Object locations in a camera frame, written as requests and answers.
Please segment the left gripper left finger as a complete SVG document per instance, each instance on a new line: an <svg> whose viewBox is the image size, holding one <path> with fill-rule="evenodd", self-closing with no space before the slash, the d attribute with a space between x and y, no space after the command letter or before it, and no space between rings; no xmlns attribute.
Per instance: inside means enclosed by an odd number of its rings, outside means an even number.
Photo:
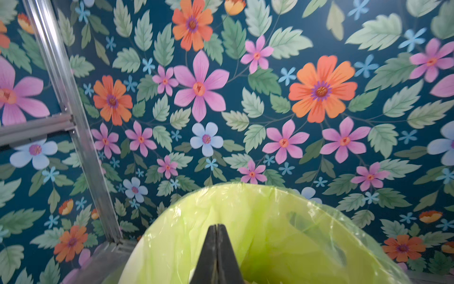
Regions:
<svg viewBox="0 0 454 284"><path fill-rule="evenodd" d="M217 225L212 225L208 228L190 284L218 283L217 229Z"/></svg>

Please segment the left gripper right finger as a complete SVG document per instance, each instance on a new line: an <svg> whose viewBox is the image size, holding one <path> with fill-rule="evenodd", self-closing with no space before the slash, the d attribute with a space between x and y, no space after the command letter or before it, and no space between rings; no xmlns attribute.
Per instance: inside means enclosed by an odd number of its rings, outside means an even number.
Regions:
<svg viewBox="0 0 454 284"><path fill-rule="evenodd" d="M225 225L216 225L216 284L244 284L232 243Z"/></svg>

